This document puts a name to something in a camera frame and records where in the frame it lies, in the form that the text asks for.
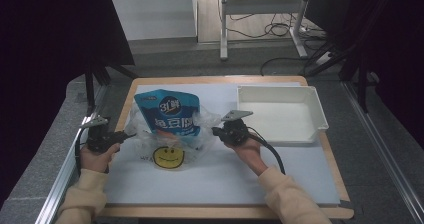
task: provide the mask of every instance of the sleeve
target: sleeve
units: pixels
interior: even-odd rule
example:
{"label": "sleeve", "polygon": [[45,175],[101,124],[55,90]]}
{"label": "sleeve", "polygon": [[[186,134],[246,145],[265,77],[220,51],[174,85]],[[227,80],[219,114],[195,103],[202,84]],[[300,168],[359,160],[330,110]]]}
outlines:
{"label": "sleeve", "polygon": [[103,192],[106,180],[104,173],[82,169],[78,182],[66,191],[56,224],[91,223],[106,205]]}
{"label": "sleeve", "polygon": [[328,217],[292,177],[270,167],[259,176],[258,181],[266,191],[267,205],[284,224],[331,224]]}

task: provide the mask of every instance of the smiley face sticker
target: smiley face sticker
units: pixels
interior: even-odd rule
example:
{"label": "smiley face sticker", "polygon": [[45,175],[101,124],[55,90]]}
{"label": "smiley face sticker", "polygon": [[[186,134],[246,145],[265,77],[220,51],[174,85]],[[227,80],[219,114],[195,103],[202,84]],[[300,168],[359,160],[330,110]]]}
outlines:
{"label": "smiley face sticker", "polygon": [[174,169],[183,164],[184,151],[174,147],[159,147],[153,152],[153,160],[162,168]]}

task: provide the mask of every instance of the blue packaging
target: blue packaging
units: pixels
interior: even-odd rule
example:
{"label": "blue packaging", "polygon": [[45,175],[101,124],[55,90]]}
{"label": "blue packaging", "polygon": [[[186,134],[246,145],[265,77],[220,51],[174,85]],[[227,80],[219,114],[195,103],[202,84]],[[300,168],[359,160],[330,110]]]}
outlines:
{"label": "blue packaging", "polygon": [[190,93],[155,90],[134,96],[150,131],[155,134],[197,136],[200,127],[193,124],[199,112],[199,97]]}

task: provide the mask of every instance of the hand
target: hand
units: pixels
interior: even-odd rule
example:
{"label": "hand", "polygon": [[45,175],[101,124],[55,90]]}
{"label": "hand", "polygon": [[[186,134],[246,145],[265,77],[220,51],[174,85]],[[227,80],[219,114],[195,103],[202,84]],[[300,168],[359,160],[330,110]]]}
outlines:
{"label": "hand", "polygon": [[248,138],[242,145],[233,146],[224,143],[227,147],[233,149],[239,158],[249,166],[250,169],[260,176],[268,167],[261,158],[261,144],[252,138]]}
{"label": "hand", "polygon": [[112,145],[105,153],[95,153],[86,146],[81,148],[81,168],[104,173],[112,161],[112,156],[119,151],[120,144]]}

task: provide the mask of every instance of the white wall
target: white wall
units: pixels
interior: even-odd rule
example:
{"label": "white wall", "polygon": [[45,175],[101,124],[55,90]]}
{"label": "white wall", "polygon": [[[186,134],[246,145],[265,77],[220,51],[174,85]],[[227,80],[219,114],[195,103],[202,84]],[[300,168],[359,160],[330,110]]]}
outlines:
{"label": "white wall", "polygon": [[195,37],[195,0],[112,0],[127,40]]}

